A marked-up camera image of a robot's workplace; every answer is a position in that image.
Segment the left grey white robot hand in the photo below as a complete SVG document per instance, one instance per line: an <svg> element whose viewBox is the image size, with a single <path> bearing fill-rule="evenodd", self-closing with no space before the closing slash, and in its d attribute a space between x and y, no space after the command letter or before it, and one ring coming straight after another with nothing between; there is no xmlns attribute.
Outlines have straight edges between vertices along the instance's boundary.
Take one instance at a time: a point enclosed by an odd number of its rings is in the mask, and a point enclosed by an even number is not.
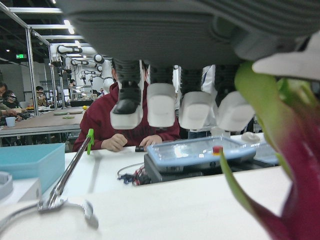
<svg viewBox="0 0 320 240"><path fill-rule="evenodd" d="M174 123L174 66L181 68L178 122L201 129L211 110L225 130L242 129L254 110L236 90L221 104L201 90L203 68L233 80L251 62L259 74L306 81L320 78L317 0L59 0L71 25L99 53L113 58L119 99L115 129L143 117L152 127Z"/></svg>

